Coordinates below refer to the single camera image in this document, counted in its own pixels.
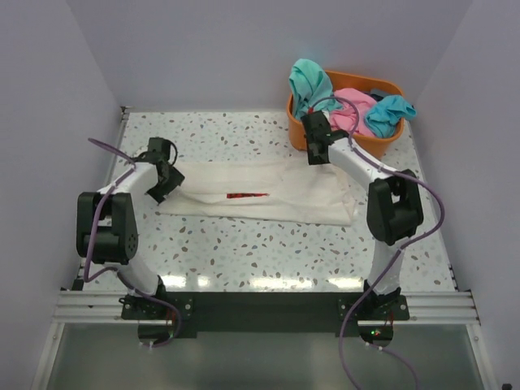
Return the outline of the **white t shirt red print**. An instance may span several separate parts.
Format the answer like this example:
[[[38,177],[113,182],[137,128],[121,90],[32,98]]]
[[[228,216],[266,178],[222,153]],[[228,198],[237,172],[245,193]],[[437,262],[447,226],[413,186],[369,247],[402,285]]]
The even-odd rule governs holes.
[[[158,210],[165,215],[265,219],[349,226],[355,200],[348,176],[305,157],[265,162],[181,162],[185,176]]]

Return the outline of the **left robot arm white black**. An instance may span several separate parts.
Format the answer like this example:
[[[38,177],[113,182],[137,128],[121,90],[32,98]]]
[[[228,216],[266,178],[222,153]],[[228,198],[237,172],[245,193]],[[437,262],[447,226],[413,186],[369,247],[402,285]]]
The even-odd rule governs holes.
[[[168,139],[151,137],[146,150],[131,157],[105,142],[93,138],[89,142],[121,157],[128,167],[107,186],[78,197],[76,251],[84,259],[83,280],[91,283],[112,272],[130,295],[165,301],[161,277],[137,254],[135,205],[143,197],[161,204],[181,186],[184,175],[175,167],[178,149]]]

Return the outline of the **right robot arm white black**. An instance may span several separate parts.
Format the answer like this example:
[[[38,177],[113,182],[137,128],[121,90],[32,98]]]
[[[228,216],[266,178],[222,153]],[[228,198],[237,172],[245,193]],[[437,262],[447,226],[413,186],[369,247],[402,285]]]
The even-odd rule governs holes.
[[[366,224],[375,239],[366,288],[381,299],[398,295],[402,245],[415,236],[424,220],[415,174],[382,163],[346,131],[333,131],[320,111],[303,116],[301,122],[308,163],[337,167],[366,190]]]

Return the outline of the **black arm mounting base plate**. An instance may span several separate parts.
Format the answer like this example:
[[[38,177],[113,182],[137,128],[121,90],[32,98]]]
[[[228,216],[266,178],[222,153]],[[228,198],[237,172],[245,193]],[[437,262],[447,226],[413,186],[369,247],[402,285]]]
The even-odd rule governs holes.
[[[121,318],[138,324],[140,340],[195,338],[201,332],[333,333],[358,336],[364,322],[389,328],[410,319],[403,295],[369,297],[353,313],[358,292],[165,292],[161,305],[126,295]]]

